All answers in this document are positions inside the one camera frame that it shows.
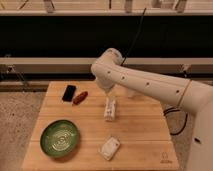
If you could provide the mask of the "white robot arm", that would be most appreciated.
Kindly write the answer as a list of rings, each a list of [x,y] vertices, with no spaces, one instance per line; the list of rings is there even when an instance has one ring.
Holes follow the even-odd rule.
[[[195,115],[186,171],[213,171],[213,86],[202,82],[134,70],[122,65],[115,48],[91,65],[98,86],[108,93],[115,84],[141,92]]]

